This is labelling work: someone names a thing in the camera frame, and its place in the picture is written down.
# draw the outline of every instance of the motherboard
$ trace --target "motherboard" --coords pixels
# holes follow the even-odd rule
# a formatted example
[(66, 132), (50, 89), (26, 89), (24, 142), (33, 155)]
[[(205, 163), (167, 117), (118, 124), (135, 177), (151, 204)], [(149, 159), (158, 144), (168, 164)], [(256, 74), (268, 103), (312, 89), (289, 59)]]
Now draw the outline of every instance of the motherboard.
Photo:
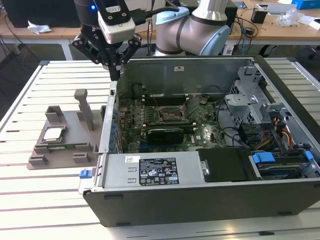
[(208, 96), (120, 99), (123, 151), (186, 152), (225, 147), (216, 122), (218, 102)]

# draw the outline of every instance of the aluminum workbench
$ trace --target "aluminum workbench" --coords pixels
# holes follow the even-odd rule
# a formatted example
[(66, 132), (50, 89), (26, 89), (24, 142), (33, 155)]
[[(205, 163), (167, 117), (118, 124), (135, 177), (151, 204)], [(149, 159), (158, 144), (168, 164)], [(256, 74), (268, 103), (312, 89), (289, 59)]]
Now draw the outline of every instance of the aluminum workbench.
[[(297, 62), (286, 58), (266, 60), (320, 123), (318, 81)], [(115, 228), (100, 225), (78, 193), (82, 168), (28, 170), (26, 165), (45, 123), (48, 106), (60, 105), (62, 111), (79, 110), (74, 91), (85, 88), (91, 109), (99, 110), (108, 100), (109, 87), (109, 73), (90, 61), (51, 61), (38, 66), (0, 122), (1, 240), (320, 239), (320, 202), (296, 216)], [(276, 93), (269, 90), (280, 102)]]

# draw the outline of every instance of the floor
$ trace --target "floor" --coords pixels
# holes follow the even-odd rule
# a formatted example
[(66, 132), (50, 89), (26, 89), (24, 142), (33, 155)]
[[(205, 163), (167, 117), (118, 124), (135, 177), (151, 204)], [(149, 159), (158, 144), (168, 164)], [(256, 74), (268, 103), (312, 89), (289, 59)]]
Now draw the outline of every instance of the floor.
[[(5, 61), (0, 63), (0, 119), (6, 114), (10, 105), (14, 102), (25, 83), (38, 66), (39, 61), (36, 60), (27, 47), (36, 55), (39, 60), (62, 61), (65, 60), (64, 53), (59, 45), (54, 44), (33, 44), (19, 46), (20, 55), (9, 55)], [(78, 52), (73, 46), (71, 52), (73, 59), (86, 60), (82, 53)], [(248, 51), (248, 55), (256, 55), (259, 53), (262, 45), (254, 45)], [(241, 55), (242, 50), (238, 49), (235, 54)], [(312, 52), (306, 46), (278, 46), (273, 49), (269, 57), (294, 57), (303, 65), (314, 77), (320, 79), (320, 57), (308, 59)], [(139, 49), (136, 54), (139, 57), (146, 55), (146, 49)]]

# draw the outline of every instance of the blue latch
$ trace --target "blue latch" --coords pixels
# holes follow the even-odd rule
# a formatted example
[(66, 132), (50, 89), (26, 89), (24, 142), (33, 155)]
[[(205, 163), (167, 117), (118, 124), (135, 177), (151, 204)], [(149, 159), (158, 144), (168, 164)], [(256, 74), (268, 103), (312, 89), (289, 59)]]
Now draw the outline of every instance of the blue latch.
[(312, 153), (310, 151), (305, 151), (304, 155), (309, 160), (309, 162), (311, 162), (311, 160), (314, 159), (314, 156), (312, 155)]
[(254, 162), (258, 163), (275, 163), (276, 160), (271, 152), (257, 152), (252, 156)]
[(90, 179), (92, 178), (92, 170), (83, 169), (80, 172), (80, 179)]

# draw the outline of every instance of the red wire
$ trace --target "red wire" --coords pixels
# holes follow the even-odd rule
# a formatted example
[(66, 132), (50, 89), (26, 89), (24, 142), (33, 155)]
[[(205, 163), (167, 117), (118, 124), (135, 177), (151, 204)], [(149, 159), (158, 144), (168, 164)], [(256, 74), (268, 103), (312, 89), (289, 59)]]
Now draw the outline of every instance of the red wire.
[(264, 131), (264, 133), (262, 134), (262, 136), (261, 136), (261, 142), (264, 140), (264, 135), (266, 134), (266, 133), (270, 133), (271, 131), (269, 131), (269, 130), (267, 130), (267, 131)]
[(286, 134), (288, 134), (289, 136), (289, 145), (290, 145), (290, 148), (293, 149), (294, 146), (293, 146), (293, 139), (292, 139), (292, 136), (289, 132), (287, 132), (287, 130), (285, 130), (284, 128), (282, 128), (282, 131), (284, 131)]

